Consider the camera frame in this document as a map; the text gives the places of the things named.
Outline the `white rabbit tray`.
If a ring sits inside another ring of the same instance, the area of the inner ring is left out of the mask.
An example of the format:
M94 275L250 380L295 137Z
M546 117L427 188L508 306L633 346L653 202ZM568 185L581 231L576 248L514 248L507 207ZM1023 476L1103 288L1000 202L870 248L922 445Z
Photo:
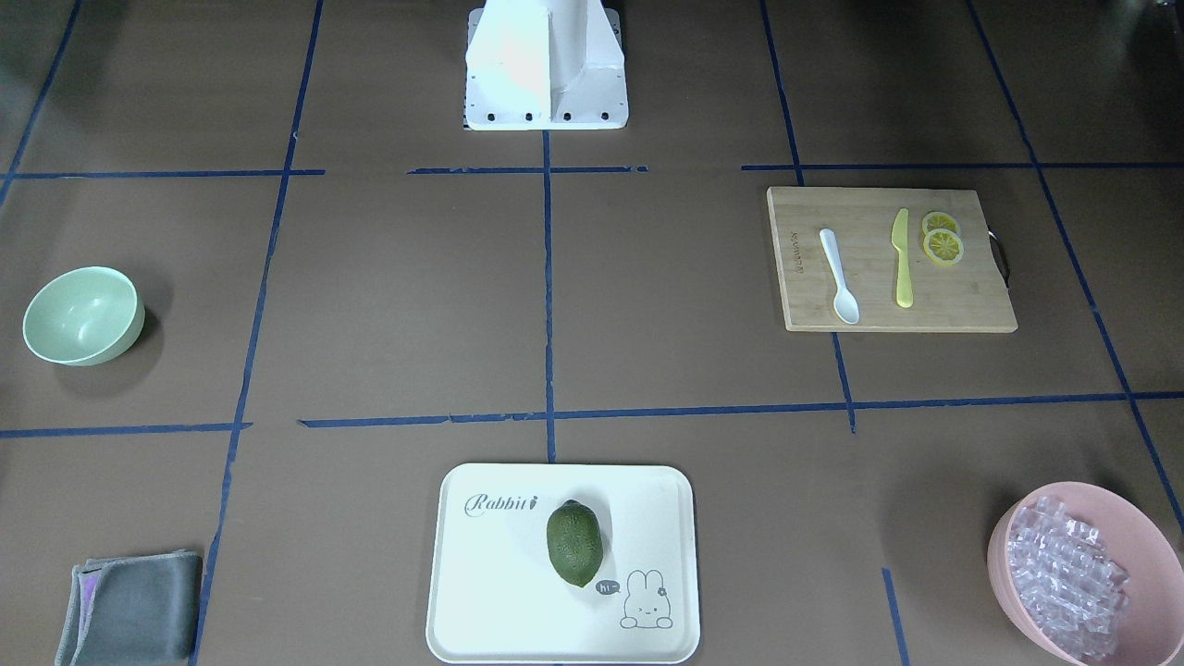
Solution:
M583 502L601 565L555 572L549 515ZM684 662L699 648L695 501L669 465L456 465L440 480L425 641L444 662Z

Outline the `white plastic spoon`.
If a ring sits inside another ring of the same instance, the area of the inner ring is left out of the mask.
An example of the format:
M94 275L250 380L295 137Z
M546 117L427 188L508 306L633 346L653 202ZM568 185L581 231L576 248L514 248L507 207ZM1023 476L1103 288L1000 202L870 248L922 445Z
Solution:
M834 314L839 316L839 320L848 325L858 324L861 320L861 310L855 295L850 288L847 287L845 267L842 263L837 237L834 235L834 230L831 228L821 228L818 237L821 237L821 246L823 246L828 265L830 270L832 270Z

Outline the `upper lemon slice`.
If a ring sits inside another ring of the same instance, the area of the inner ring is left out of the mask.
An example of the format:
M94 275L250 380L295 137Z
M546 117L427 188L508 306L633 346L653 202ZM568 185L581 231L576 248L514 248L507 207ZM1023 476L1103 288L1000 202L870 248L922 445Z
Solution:
M955 217L942 211L931 211L929 214L925 214L920 228L922 236L929 235L934 230L946 230L961 235L961 228Z

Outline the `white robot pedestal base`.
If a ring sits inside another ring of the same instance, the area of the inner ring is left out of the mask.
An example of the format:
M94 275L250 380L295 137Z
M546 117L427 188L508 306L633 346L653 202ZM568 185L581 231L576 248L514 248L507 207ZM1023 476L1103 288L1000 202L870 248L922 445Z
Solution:
M469 130L617 130L630 108L620 17L600 1L487 1L468 17Z

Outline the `green lime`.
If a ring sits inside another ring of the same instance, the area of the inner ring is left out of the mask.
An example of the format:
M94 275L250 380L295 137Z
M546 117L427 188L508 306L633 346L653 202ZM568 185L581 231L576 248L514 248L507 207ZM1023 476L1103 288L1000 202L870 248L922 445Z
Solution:
M570 499L551 512L546 523L551 566L567 585L588 585L604 558L600 523L593 510Z

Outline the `clear ice cubes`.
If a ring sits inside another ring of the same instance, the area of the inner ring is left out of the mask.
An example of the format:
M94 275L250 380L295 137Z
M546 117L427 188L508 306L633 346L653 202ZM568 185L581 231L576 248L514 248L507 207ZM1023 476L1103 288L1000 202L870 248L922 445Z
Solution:
M1015 513L1005 552L1019 604L1057 648L1089 662L1117 653L1130 574L1098 527L1073 517L1061 498L1040 497Z

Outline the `pink bowl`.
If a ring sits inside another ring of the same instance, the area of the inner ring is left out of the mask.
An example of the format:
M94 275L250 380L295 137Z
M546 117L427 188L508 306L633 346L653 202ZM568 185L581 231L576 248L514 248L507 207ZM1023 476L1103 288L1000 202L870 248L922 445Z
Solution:
M1100 531L1109 556L1128 570L1128 616L1117 632L1117 653L1101 662L1074 659L1043 635L1019 603L1005 552L1005 542L1019 507L1040 497L1058 497L1069 513ZM1074 665L1166 665L1183 641L1183 574L1166 536L1133 502L1112 489L1086 482L1054 482L1032 489L1004 514L991 534L987 570L1002 610L1019 632L1062 661Z

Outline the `grey folded cloth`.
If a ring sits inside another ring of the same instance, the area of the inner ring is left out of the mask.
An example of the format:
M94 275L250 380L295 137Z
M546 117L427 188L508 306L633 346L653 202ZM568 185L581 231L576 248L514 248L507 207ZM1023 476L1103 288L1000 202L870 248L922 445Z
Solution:
M202 557L89 558L72 568L56 665L169 665L193 653Z

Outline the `yellow plastic knife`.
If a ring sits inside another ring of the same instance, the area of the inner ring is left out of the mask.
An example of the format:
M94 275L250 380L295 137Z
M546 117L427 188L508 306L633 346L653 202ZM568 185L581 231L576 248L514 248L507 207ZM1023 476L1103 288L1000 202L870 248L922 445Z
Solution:
M914 303L908 228L909 211L907 209L900 209L892 224L892 245L896 251L894 297L897 307L905 309L912 308Z

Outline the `wooden cutting board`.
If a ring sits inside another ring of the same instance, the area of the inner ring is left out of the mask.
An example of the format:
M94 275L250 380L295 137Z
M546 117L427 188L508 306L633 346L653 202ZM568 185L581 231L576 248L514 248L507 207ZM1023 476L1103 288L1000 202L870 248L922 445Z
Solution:
M999 333L1018 329L998 265L980 196L973 190L888 187L770 187L766 193L783 324L791 332ZM896 251L892 224L909 211L909 261L914 303L894 297ZM965 252L955 265L937 265L922 251L921 220L931 211L954 216ZM834 277L821 228L836 235L847 287L861 320L834 314Z

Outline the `light green bowl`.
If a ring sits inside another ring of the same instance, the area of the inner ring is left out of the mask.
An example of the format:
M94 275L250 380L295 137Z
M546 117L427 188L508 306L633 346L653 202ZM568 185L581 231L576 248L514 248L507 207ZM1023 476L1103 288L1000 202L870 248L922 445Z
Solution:
M143 325L143 297L131 278L107 265L85 265L37 292L24 315L22 337L41 360L94 366L130 350Z

